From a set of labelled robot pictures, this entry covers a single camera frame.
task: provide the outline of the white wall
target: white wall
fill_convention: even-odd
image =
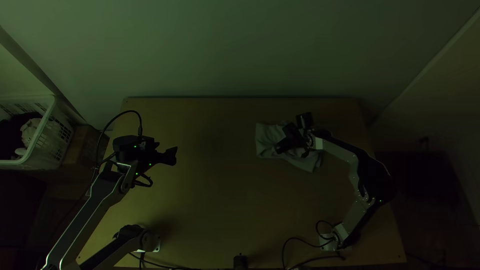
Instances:
[[[480,11],[370,127],[377,151],[429,136],[445,150],[480,222]]]
[[[0,25],[101,128],[128,96],[348,96],[379,112],[478,0],[7,0]]]
[[[0,97],[27,95],[52,95],[52,91],[0,44]]]

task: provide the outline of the black cable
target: black cable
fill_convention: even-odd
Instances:
[[[340,256],[340,255],[330,255],[330,256],[323,256],[323,257],[315,257],[315,258],[311,258],[311,259],[308,259],[306,261],[302,261],[300,263],[297,263],[295,264],[294,266],[290,267],[288,270],[292,270],[292,269],[295,269],[295,268],[298,268],[298,267],[301,267],[303,266],[304,264],[308,264],[310,262],[313,262],[313,261],[318,261],[318,260],[323,260],[323,259],[330,259],[330,258],[340,258],[342,260],[345,260],[344,257]]]
[[[145,260],[145,252],[142,252],[138,260],[138,269],[142,270],[142,262]]]
[[[445,266],[438,265],[438,264],[436,264],[436,263],[434,263],[434,262],[431,262],[431,261],[429,261],[429,260],[426,260],[426,259],[424,259],[424,258],[418,257],[418,256],[413,255],[413,254],[408,253],[408,252],[405,252],[405,255],[410,256],[410,257],[412,257],[412,258],[415,258],[415,259],[419,260],[420,262],[422,262],[424,265],[428,266],[429,268],[432,268],[432,267],[436,267],[437,269],[445,269],[445,268],[446,268]]]
[[[96,141],[96,148],[95,148],[95,164],[98,167],[99,166],[99,146],[100,146],[100,141],[102,140],[102,136],[105,134],[105,131],[109,128],[109,126],[120,116],[127,114],[127,113],[134,113],[138,116],[138,136],[142,136],[143,128],[142,128],[142,117],[140,116],[140,113],[136,110],[126,110],[122,111],[121,113],[115,115],[102,129],[100,136],[98,136],[98,140]]]
[[[330,227],[334,228],[334,226],[333,226],[330,222],[321,219],[321,220],[317,221],[316,224],[315,224],[315,230],[316,230],[316,233],[318,234],[318,236],[319,236],[320,238],[322,238],[323,240],[327,240],[327,241],[328,241],[328,240],[335,239],[335,236],[332,236],[332,237],[324,237],[324,236],[322,236],[322,234],[321,234],[320,231],[319,231],[319,224],[320,224],[320,223],[328,224]]]
[[[300,241],[306,245],[309,245],[310,247],[313,247],[313,248],[322,248],[328,244],[330,244],[331,242],[333,242],[333,240],[330,240],[324,244],[321,244],[321,245],[314,245],[314,244],[311,244],[303,239],[300,239],[298,237],[290,237],[288,238],[285,243],[283,243],[283,246],[281,248],[281,266],[282,266],[282,269],[283,270],[287,270],[287,268],[285,267],[285,260],[284,260],[284,257],[285,257],[285,246],[287,245],[287,243],[290,241],[290,240],[297,240],[297,241]]]
[[[157,263],[148,261],[146,259],[142,259],[138,256],[133,255],[131,252],[129,252],[128,254],[130,254],[132,257],[136,258],[140,262],[144,262],[146,264],[153,265],[153,266],[160,267],[160,268],[166,268],[166,269],[170,269],[170,270],[200,270],[200,269],[197,269],[197,268],[165,266],[165,265],[161,265],[161,264],[157,264]]]

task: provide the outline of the laundry basket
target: laundry basket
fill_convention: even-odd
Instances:
[[[2,170],[53,170],[62,162],[74,129],[53,95],[0,98],[0,121],[14,115],[38,112],[41,118],[25,155],[0,159]]]

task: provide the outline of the wooden table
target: wooden table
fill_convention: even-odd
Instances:
[[[282,245],[289,237],[318,244],[317,220],[336,223],[354,199],[347,165],[326,154],[308,173],[282,159],[256,157],[255,124],[294,121],[312,112],[317,126],[367,150],[372,149],[356,100],[347,98],[128,98],[122,111],[137,110],[143,134],[178,146],[177,165],[158,164],[147,172],[154,184],[136,187],[106,213],[80,253],[83,262],[107,245],[124,225],[146,226],[162,236],[158,253],[146,260],[190,268],[231,268],[242,253],[251,268],[280,268]],[[134,135],[138,119],[117,120],[113,138]],[[111,153],[110,145],[106,151]],[[285,250],[293,266],[331,255],[300,242]],[[352,251],[311,266],[345,266],[405,262],[389,204],[380,208],[361,232]],[[135,267],[127,255],[116,266]]]

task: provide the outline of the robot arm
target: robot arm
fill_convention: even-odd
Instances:
[[[115,235],[115,240],[85,262],[79,265],[76,261],[107,210],[134,186],[152,185],[150,178],[144,175],[149,168],[158,163],[170,166],[177,163],[177,147],[159,153],[155,150],[158,145],[146,136],[122,136],[113,140],[116,162],[107,161],[90,188],[90,197],[53,246],[42,270],[111,269],[129,252],[160,250],[158,235],[138,225],[127,225]],[[112,170],[113,165],[117,166],[117,171]],[[149,184],[139,181],[140,176],[147,178]]]
[[[304,148],[306,157],[309,151],[321,150],[349,164],[348,178],[353,186],[355,201],[332,233],[324,235],[325,238],[337,236],[329,245],[332,250],[344,249],[358,240],[360,230],[376,210],[395,197],[396,187],[385,166],[365,150],[332,137],[328,131],[312,128],[311,113],[298,115],[296,120],[297,126],[290,123],[283,128],[285,139],[277,144],[277,153],[291,148]]]

